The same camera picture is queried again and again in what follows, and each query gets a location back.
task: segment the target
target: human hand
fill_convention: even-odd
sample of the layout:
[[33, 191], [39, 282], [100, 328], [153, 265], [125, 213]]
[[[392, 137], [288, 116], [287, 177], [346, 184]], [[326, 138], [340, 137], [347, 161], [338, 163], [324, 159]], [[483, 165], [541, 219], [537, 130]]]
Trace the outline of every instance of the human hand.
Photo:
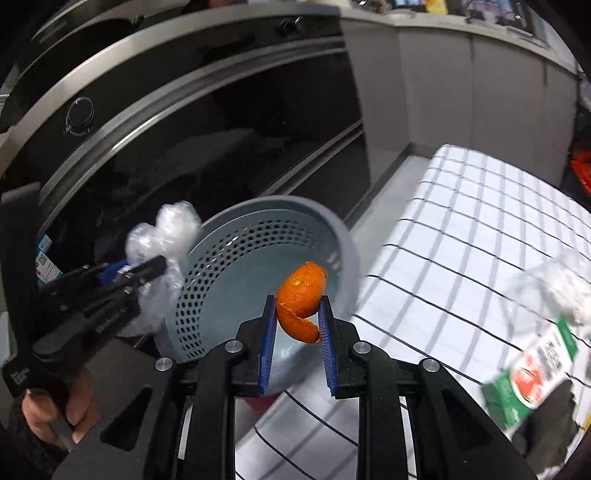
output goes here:
[[[22, 400], [21, 409], [28, 427], [37, 438], [65, 449], [50, 427], [51, 422], [57, 419], [59, 412], [49, 395], [32, 393], [27, 390]], [[76, 444], [100, 419], [99, 410], [93, 401], [92, 376], [86, 368], [82, 369], [72, 384], [70, 398], [66, 405], [66, 419], [75, 426], [72, 440]]]

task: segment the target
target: gray plastic basket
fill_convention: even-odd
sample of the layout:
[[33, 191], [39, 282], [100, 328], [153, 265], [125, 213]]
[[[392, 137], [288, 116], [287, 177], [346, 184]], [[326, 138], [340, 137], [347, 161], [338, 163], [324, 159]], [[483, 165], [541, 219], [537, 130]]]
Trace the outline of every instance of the gray plastic basket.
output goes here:
[[[347, 228], [329, 209], [300, 197], [270, 196], [211, 218], [189, 255], [178, 303], [156, 337], [160, 353], [189, 361], [234, 338], [243, 321], [261, 315], [267, 295], [276, 295], [306, 261], [328, 271], [325, 293], [333, 313], [349, 319], [359, 290], [359, 257]], [[302, 362], [316, 350], [278, 328], [268, 391], [296, 381], [296, 372], [305, 370]]]

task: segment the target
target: silver bolt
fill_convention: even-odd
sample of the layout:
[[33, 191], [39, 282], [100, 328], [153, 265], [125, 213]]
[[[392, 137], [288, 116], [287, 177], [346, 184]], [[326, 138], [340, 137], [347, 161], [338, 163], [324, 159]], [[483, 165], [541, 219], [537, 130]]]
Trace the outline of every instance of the silver bolt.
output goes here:
[[427, 372], [436, 372], [439, 370], [439, 362], [433, 360], [433, 358], [427, 358], [426, 360], [423, 360], [423, 368], [427, 370]]
[[371, 345], [368, 342], [355, 342], [353, 344], [353, 350], [357, 353], [369, 353]]
[[166, 372], [166, 370], [170, 369], [170, 367], [173, 366], [173, 361], [167, 356], [164, 356], [162, 358], [158, 358], [154, 366], [156, 367], [156, 370], [158, 370], [159, 372]]
[[242, 350], [242, 342], [240, 340], [230, 340], [226, 343], [225, 348], [228, 353], [238, 353]]

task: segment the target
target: clear plastic wrap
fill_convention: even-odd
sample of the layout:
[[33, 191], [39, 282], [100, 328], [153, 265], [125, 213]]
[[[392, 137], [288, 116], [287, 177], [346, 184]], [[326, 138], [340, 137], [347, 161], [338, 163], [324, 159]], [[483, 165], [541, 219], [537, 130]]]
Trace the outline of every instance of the clear plastic wrap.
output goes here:
[[120, 336], [136, 336], [157, 331], [171, 304], [177, 301], [184, 284], [183, 264], [197, 243], [201, 220], [189, 202], [162, 205], [156, 226], [140, 223], [127, 236], [125, 254], [129, 265], [121, 272], [146, 262], [157, 255], [167, 260], [164, 275], [143, 285], [139, 292], [141, 313]]
[[564, 316], [591, 329], [591, 261], [575, 250], [524, 271], [505, 292], [505, 314], [517, 333], [535, 330], [544, 318]]

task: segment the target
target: white tablecloth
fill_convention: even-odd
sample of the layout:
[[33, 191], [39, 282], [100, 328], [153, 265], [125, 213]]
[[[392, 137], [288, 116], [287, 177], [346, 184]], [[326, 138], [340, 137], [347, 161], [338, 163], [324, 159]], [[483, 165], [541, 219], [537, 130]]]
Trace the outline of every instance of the white tablecloth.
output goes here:
[[[591, 258], [590, 239], [589, 212], [555, 188], [480, 152], [445, 145], [362, 280], [353, 323], [361, 339], [393, 358], [437, 358], [483, 406], [481, 384], [535, 338], [515, 335], [504, 318], [510, 282], [565, 248]], [[591, 405], [590, 346], [574, 334], [573, 418], [583, 425]], [[402, 413], [412, 478], [410, 424]], [[353, 480], [357, 440], [358, 401], [332, 399], [318, 365], [237, 446], [236, 478]]]

